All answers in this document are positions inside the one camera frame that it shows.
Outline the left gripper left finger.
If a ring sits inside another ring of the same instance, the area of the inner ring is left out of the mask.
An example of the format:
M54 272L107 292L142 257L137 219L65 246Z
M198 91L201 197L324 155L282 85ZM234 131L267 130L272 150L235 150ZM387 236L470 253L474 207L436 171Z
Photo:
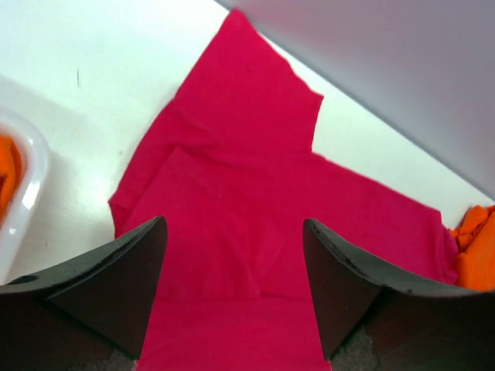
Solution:
M167 223L125 235L1 287L1 368L67 370L118 350L142 354L166 252Z

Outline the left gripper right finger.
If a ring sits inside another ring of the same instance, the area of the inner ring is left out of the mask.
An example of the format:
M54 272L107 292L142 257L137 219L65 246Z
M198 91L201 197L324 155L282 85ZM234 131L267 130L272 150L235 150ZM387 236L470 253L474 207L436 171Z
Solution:
M405 271L314 219L303 251L334 370L492 370L494 294Z

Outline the magenta t shirt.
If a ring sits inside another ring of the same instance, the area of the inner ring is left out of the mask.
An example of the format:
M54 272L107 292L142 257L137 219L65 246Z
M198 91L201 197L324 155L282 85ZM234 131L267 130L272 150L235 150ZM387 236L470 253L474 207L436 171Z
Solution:
M453 284L440 213L312 151L322 97L233 10L139 143L109 206L117 236L168 242L140 370L327 370L302 251L315 218Z

